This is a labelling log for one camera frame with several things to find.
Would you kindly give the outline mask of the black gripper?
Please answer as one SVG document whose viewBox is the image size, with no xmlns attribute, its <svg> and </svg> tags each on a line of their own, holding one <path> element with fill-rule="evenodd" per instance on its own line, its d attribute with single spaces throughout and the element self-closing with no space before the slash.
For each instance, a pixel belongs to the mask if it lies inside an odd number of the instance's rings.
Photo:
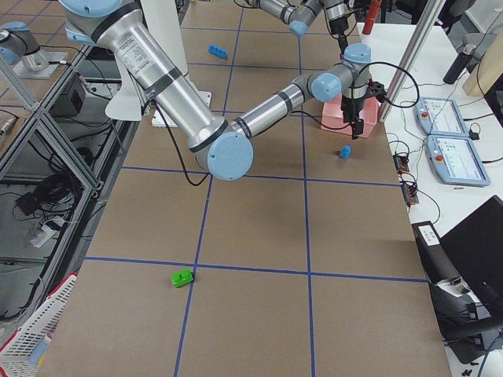
<svg viewBox="0 0 503 377">
<path fill-rule="evenodd" d="M 356 140 L 363 133 L 364 120 L 359 113 L 364 108 L 365 101 L 375 97 L 379 103 L 386 100 L 387 92 L 381 82 L 369 80 L 363 84 L 355 84 L 342 92 L 341 110 L 343 121 L 351 123 L 351 138 Z"/>
<path fill-rule="evenodd" d="M 349 23 L 346 17 L 334 18 L 329 21 L 331 35 L 334 36 L 340 46 L 347 45 L 346 31 Z"/>
</svg>

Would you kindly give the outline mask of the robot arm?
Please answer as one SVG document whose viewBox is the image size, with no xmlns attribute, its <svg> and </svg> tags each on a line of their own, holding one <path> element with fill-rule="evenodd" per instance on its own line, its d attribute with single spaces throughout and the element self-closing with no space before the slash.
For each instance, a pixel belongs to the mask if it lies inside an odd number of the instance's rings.
<svg viewBox="0 0 503 377">
<path fill-rule="evenodd" d="M 343 58 L 327 71 L 301 75 L 284 89 L 242 116 L 228 122 L 214 114 L 196 89 L 142 23 L 142 11 L 133 1 L 63 1 L 67 35 L 78 42 L 111 50 L 126 68 L 125 78 L 135 80 L 147 99 L 168 114 L 188 138 L 189 150 L 199 165 L 224 181 L 244 176 L 252 165 L 251 139 L 292 111 L 315 98 L 327 102 L 342 96 L 343 115 L 352 136 L 362 133 L 359 117 L 365 100 L 384 101 L 384 86 L 372 80 L 371 49 L 349 45 Z"/>
<path fill-rule="evenodd" d="M 291 33 L 297 37 L 304 36 L 310 25 L 320 14 L 324 14 L 329 35 L 334 38 L 343 52 L 347 46 L 349 17 L 354 13 L 354 1 L 301 1 L 293 5 L 290 1 L 250 0 L 235 3 L 249 9 L 261 9 L 287 24 Z"/>
</svg>

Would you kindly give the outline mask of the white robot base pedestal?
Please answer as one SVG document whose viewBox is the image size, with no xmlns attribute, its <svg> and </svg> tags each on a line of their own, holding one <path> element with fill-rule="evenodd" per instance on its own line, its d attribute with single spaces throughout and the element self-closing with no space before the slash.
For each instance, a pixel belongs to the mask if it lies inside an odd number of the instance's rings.
<svg viewBox="0 0 503 377">
<path fill-rule="evenodd" d="M 222 120 L 204 103 L 186 77 L 187 65 L 174 1 L 122 1 L 96 33 L 155 103 L 165 124 L 173 124 L 196 144 Z"/>
</svg>

